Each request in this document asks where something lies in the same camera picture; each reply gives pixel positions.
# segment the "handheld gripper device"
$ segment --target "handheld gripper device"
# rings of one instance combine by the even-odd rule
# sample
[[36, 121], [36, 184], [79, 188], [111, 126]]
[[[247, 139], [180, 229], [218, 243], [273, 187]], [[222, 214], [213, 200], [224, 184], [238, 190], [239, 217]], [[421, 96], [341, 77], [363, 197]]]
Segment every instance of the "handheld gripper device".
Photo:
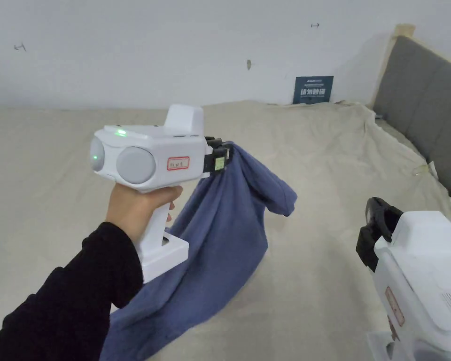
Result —
[[[163, 126], [105, 126], [95, 132], [90, 162], [95, 173], [139, 192], [179, 185], [222, 172], [230, 143], [204, 137], [202, 108], [172, 105]], [[144, 283], [188, 258], [188, 243], [165, 232], [170, 204], [156, 209], [137, 252]]]
[[451, 222], [438, 211], [366, 205], [356, 250], [370, 268], [390, 332], [371, 332], [375, 361], [451, 361]]

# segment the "handwritten label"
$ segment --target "handwritten label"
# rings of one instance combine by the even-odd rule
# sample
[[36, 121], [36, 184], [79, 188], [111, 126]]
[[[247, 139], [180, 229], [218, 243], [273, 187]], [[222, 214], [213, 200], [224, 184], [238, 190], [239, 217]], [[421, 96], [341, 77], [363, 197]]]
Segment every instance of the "handwritten label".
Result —
[[394, 294], [392, 293], [390, 287], [386, 288], [386, 298], [388, 299], [392, 312], [394, 313], [394, 316], [396, 317], [396, 320], [399, 323], [399, 327], [402, 327], [405, 322], [404, 315], [403, 312], [401, 311], [401, 308], [399, 308], [398, 301], [396, 301], [396, 298], [394, 297]]
[[167, 161], [167, 170], [180, 170], [189, 167], [189, 157], [171, 157]]

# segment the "gray headboard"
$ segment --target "gray headboard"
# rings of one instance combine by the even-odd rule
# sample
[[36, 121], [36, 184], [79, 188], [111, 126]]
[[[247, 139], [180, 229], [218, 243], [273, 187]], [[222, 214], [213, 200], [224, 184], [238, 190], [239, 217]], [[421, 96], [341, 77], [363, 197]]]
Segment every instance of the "gray headboard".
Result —
[[398, 37], [373, 109], [434, 161], [451, 195], [451, 63]]

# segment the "blue shirt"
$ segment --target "blue shirt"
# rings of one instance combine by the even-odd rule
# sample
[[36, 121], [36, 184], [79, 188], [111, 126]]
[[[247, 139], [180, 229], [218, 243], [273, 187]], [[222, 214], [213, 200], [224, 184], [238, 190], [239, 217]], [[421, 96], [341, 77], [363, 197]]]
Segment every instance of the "blue shirt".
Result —
[[110, 316], [101, 361], [144, 360], [217, 314], [267, 249], [264, 209], [289, 216], [296, 193], [244, 149], [199, 182], [170, 233], [189, 242], [187, 261], [145, 284]]

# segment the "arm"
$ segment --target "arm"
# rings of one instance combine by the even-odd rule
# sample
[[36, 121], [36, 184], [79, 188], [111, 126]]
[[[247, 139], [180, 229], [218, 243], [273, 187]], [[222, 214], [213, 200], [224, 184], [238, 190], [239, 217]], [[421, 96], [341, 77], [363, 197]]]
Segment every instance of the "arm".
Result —
[[98, 360], [111, 304], [124, 307], [142, 287], [134, 242], [153, 210], [180, 193], [174, 187], [140, 195], [116, 185], [106, 222], [82, 242], [81, 252], [5, 318], [0, 360]]

